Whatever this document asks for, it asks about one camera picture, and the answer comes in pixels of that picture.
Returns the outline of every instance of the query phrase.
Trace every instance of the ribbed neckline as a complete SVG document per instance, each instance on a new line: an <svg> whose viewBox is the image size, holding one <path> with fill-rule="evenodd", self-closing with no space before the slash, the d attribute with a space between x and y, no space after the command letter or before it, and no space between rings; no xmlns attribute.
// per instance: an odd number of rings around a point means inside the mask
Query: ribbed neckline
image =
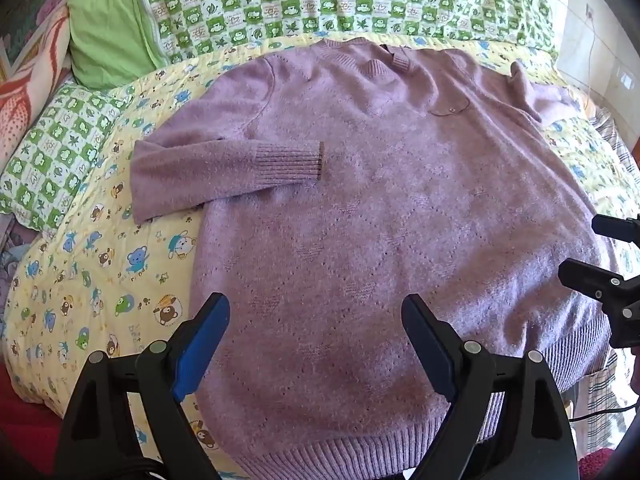
<svg viewBox="0 0 640 480"><path fill-rule="evenodd" d="M372 57L366 62L358 62L344 51L344 47L352 44L369 43L375 49L382 49L384 56L390 56L390 62L377 57ZM395 76L396 72L405 73L409 71L411 62L401 47L378 45L366 38L353 38L349 41L334 41L323 38L321 41L313 45L314 49L320 57L331 61L332 63L341 65L345 68L357 70L366 77L376 76Z"/></svg>

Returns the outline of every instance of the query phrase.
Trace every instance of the ribbed hem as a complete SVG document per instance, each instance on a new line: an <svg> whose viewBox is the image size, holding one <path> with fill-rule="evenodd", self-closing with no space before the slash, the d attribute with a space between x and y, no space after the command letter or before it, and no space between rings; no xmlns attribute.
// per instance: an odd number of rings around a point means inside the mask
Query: ribbed hem
<svg viewBox="0 0 640 480"><path fill-rule="evenodd" d="M561 392L577 383L585 373L604 366L609 334L607 317L599 313L596 319L542 352ZM480 440L495 433L502 397L492 395ZM392 418L392 407L389 409ZM377 436L344 437L260 457L244 455L232 459L255 480L379 479L416 467L443 418L444 415L430 418L422 424Z"/></svg>
<svg viewBox="0 0 640 480"><path fill-rule="evenodd" d="M255 153L255 181L264 186L320 180L324 142L283 146L260 143Z"/></svg>

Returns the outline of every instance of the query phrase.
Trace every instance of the black cable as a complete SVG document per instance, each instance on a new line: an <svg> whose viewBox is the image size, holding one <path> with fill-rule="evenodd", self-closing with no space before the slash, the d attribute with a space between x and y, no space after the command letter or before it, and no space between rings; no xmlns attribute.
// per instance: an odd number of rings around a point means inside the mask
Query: black cable
<svg viewBox="0 0 640 480"><path fill-rule="evenodd" d="M580 420L584 420L585 418L591 418L592 416L597 415L605 415L606 413L622 413L628 412L628 410L638 409L640 407L640 400L631 406L627 406L626 408L611 408L610 410L601 410L599 412L588 413L587 415L578 416L576 418L570 418L569 422L579 422Z"/></svg>
<svg viewBox="0 0 640 480"><path fill-rule="evenodd" d="M52 480L117 480L131 473L155 473L168 478L166 467L162 462L151 458L131 458L108 469L90 471L72 476L52 476Z"/></svg>

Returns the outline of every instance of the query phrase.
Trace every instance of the metal screw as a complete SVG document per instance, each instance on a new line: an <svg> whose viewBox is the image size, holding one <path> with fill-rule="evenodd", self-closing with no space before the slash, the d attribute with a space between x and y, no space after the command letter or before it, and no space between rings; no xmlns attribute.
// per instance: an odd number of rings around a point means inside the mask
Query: metal screw
<svg viewBox="0 0 640 480"><path fill-rule="evenodd" d="M166 341L162 341L161 339L153 341L151 345L149 345L149 350L151 350L152 354L161 354L166 350Z"/></svg>
<svg viewBox="0 0 640 480"><path fill-rule="evenodd" d="M465 350L470 354L478 354L482 350L482 347L480 343L476 341L467 341L465 343Z"/></svg>
<svg viewBox="0 0 640 480"><path fill-rule="evenodd" d="M537 350L532 350L527 355L529 356L529 359L531 359L535 363L542 362L542 354Z"/></svg>
<svg viewBox="0 0 640 480"><path fill-rule="evenodd" d="M94 365L96 363L99 363L100 361L102 361L102 352L100 352L99 350L96 350L95 352L91 352L89 354L89 362L93 363Z"/></svg>

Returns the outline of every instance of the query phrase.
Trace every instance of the green checkered pillow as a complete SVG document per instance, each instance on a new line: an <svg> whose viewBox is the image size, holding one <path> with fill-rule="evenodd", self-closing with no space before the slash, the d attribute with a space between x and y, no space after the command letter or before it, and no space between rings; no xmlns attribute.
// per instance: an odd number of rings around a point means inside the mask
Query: green checkered pillow
<svg viewBox="0 0 640 480"><path fill-rule="evenodd" d="M60 87L0 176L0 212L52 238L125 106L77 84Z"/></svg>

